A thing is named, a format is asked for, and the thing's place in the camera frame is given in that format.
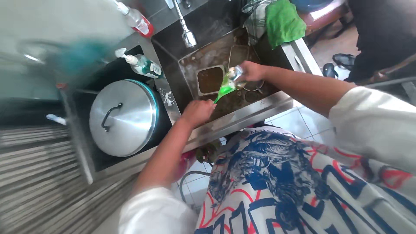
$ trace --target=faucet spout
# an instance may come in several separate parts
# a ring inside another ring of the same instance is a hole
[[[172,1],[175,4],[175,8],[176,8],[176,11],[178,12],[178,16],[179,16],[179,22],[181,23],[182,28],[183,28],[182,39],[185,43],[185,46],[187,48],[196,46],[197,42],[196,42],[195,35],[186,26],[186,22],[183,18],[182,12],[179,9],[179,4],[177,3],[176,0],[172,0]]]

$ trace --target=aluminum pot lid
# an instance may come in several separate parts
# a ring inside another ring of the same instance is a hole
[[[156,100],[145,84],[120,80],[107,85],[95,98],[89,128],[103,152],[127,157],[147,144],[157,115]]]

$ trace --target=green plastic utensil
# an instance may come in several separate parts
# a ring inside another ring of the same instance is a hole
[[[236,90],[235,84],[228,78],[229,72],[224,75],[223,83],[221,84],[220,90],[218,91],[218,96],[215,99],[214,103],[217,103],[222,96],[231,93]]]

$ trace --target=green towel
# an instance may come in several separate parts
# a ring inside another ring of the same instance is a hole
[[[272,49],[305,36],[306,24],[289,0],[277,0],[267,6],[266,26]]]

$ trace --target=right hand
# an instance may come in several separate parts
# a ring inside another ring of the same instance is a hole
[[[195,128],[209,120],[215,106],[217,104],[214,104],[212,100],[194,100],[186,106],[180,120],[189,124],[191,128]]]
[[[255,62],[244,61],[242,64],[240,64],[240,67],[243,69],[244,73],[240,78],[238,78],[238,80],[258,81],[265,78],[265,68],[263,65]]]

